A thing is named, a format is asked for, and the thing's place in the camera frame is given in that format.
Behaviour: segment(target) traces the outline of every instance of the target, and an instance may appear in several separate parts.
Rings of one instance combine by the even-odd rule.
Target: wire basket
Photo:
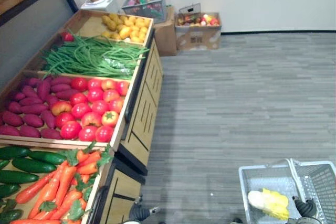
[[[248,224],[284,224],[248,203],[247,194],[252,190],[266,188],[286,195],[289,199],[290,218],[300,218],[292,196],[302,201],[313,198],[317,205],[317,219],[322,224],[336,223],[336,176],[335,166],[329,161],[298,162],[285,159],[286,164],[244,166],[239,168],[241,193],[243,195]]]

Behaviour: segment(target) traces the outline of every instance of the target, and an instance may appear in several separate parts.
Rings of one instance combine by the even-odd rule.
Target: produce
[[[20,170],[29,173],[50,173],[56,170],[56,166],[53,164],[24,157],[14,158],[12,160],[12,165]]]
[[[18,172],[16,170],[0,170],[0,183],[24,184],[38,180],[38,176],[31,173]]]

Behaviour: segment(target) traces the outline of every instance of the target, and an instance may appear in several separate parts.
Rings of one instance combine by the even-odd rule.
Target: yellow potato
[[[125,39],[125,38],[129,37],[130,34],[131,34],[131,28],[128,27],[128,26],[123,27],[121,29],[121,31],[119,32],[119,35],[120,35],[121,39]]]
[[[124,19],[124,24],[126,25],[126,26],[134,26],[134,23],[132,22],[132,21],[129,21],[129,20],[127,20],[127,19]]]
[[[141,27],[140,31],[146,34],[148,29],[147,29],[147,27]]]
[[[131,31],[130,37],[138,37],[139,36],[139,32],[138,31]]]

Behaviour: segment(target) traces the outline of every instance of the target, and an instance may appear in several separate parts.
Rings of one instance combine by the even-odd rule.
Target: red tomato
[[[90,89],[88,93],[88,99],[90,102],[103,100],[104,91],[101,88]]]
[[[62,113],[60,113],[59,115],[56,116],[55,124],[56,124],[56,127],[58,127],[60,129],[67,122],[74,121],[74,120],[75,120],[75,118],[70,112],[62,112]]]
[[[89,112],[86,113],[82,119],[81,119],[82,126],[101,126],[101,115],[94,113],[94,112]]]
[[[88,89],[101,88],[101,80],[91,79],[88,82]]]
[[[108,89],[108,90],[104,91],[103,99],[106,102],[113,101],[115,99],[118,99],[119,97],[120,97],[120,95],[114,89]]]
[[[124,104],[124,100],[122,100],[121,98],[115,99],[109,103],[110,110],[116,111],[119,114],[122,109],[123,104]]]
[[[71,109],[71,114],[75,118],[82,118],[86,113],[91,112],[91,108],[87,103],[78,103]]]
[[[103,90],[107,89],[115,89],[116,88],[116,82],[113,81],[112,79],[105,79],[101,82],[101,88]]]
[[[86,126],[80,130],[78,137],[81,141],[92,142],[96,139],[97,127],[95,126]]]
[[[78,103],[88,103],[88,98],[82,93],[73,94],[70,97],[70,103],[72,106],[75,106]]]
[[[71,82],[71,87],[83,92],[88,89],[88,81],[82,77],[74,78]]]
[[[119,115],[116,111],[107,111],[101,118],[101,123],[106,126],[114,127],[117,124]]]
[[[127,94],[129,85],[130,85],[129,82],[127,81],[119,81],[116,87],[116,90],[119,93],[119,95],[124,97]]]
[[[96,141],[108,143],[111,141],[114,129],[109,126],[99,127],[96,131]]]
[[[106,101],[99,100],[95,101],[92,104],[92,111],[96,112],[97,114],[103,115],[105,111],[108,111],[109,109],[109,104]]]
[[[64,139],[74,139],[78,137],[78,133],[82,127],[76,121],[66,122],[61,128],[61,137]]]

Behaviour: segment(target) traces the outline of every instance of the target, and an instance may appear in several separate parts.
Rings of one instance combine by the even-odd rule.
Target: sweet potato
[[[42,129],[41,135],[43,138],[51,138],[51,139],[63,139],[61,135],[59,134],[59,131],[56,131],[54,129]]]
[[[38,115],[34,115],[34,114],[26,114],[23,116],[23,121],[32,127],[35,128],[39,128],[42,127],[44,125],[44,122],[42,121],[42,119],[38,116]]]
[[[42,101],[46,101],[47,95],[50,93],[50,82],[42,81],[37,85],[37,95]]]
[[[0,134],[10,136],[20,136],[20,131],[16,127],[10,125],[2,125],[0,126]]]
[[[56,96],[52,95],[52,94],[49,94],[46,97],[46,102],[49,104],[50,108],[54,103],[56,103],[58,101],[59,101],[58,98]]]
[[[20,128],[20,135],[21,136],[29,136],[29,137],[41,137],[41,133],[38,129],[28,126],[22,125]]]
[[[22,118],[19,115],[14,114],[11,111],[5,111],[2,114],[2,119],[4,120],[5,123],[11,126],[14,126],[14,127],[18,127],[23,124]]]
[[[33,104],[41,104],[43,101],[40,98],[36,97],[26,97],[19,101],[21,106],[33,105]]]
[[[42,111],[41,119],[49,128],[54,129],[56,127],[55,117],[50,110]]]
[[[60,83],[71,84],[71,82],[72,82],[72,79],[69,77],[58,76],[54,80],[52,80],[50,84],[53,86],[53,85],[60,84]]]
[[[71,89],[71,86],[69,84],[65,84],[65,83],[60,83],[60,84],[56,84],[51,86],[51,91],[53,93],[57,93],[63,90],[67,90],[67,89]]]
[[[7,108],[8,108],[9,111],[11,111],[11,112],[13,112],[15,114],[21,114],[22,113],[21,106],[20,106],[20,104],[18,102],[14,102],[14,101],[10,102],[8,104]]]
[[[44,104],[34,104],[28,106],[22,106],[21,110],[25,114],[40,115],[42,111],[47,110],[48,106]]]
[[[22,87],[21,91],[27,97],[36,97],[36,98],[38,98],[37,93],[35,92],[35,90],[31,86],[25,85],[25,86]]]
[[[68,89],[68,90],[63,90],[63,91],[57,92],[56,97],[59,98],[59,99],[68,101],[68,100],[70,100],[70,97],[73,94],[76,94],[76,93],[79,93],[79,91],[76,90],[76,89]]]

